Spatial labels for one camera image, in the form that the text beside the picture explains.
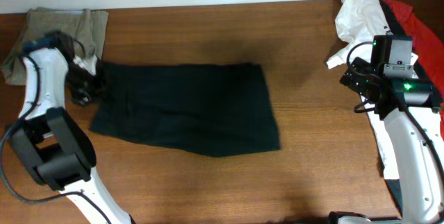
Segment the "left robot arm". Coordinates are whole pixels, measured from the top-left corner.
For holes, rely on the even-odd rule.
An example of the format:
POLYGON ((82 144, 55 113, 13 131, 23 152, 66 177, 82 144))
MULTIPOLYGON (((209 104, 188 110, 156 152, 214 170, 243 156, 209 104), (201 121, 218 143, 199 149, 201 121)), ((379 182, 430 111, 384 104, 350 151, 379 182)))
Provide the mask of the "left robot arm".
POLYGON ((56 194, 26 198, 13 189, 5 173, 1 180, 24 203, 68 198, 90 223, 133 223, 102 183, 92 142, 66 110, 66 91, 75 104, 85 106, 100 100, 108 85, 99 60, 82 62, 76 55, 82 46, 62 31, 25 43, 20 56, 26 70, 24 105, 1 140, 37 184, 56 194))

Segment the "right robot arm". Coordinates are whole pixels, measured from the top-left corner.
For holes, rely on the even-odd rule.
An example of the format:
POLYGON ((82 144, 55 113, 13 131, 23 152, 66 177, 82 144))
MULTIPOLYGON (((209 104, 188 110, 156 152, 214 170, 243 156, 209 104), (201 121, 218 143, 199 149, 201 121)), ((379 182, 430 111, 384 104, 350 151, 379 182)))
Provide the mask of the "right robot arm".
POLYGON ((416 77, 413 40, 406 35, 376 35, 370 61, 348 55, 340 83, 363 96, 356 113, 371 112, 383 121, 395 153, 402 217, 399 223, 443 222, 443 138, 438 89, 416 77))

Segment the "black shorts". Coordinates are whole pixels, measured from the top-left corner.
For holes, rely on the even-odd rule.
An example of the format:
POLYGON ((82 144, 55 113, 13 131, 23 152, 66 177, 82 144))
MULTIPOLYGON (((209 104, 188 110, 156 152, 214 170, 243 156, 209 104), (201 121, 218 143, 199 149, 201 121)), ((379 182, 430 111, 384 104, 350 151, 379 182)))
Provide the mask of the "black shorts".
POLYGON ((280 149, 260 65, 105 64, 105 99, 90 131, 208 157, 280 149))

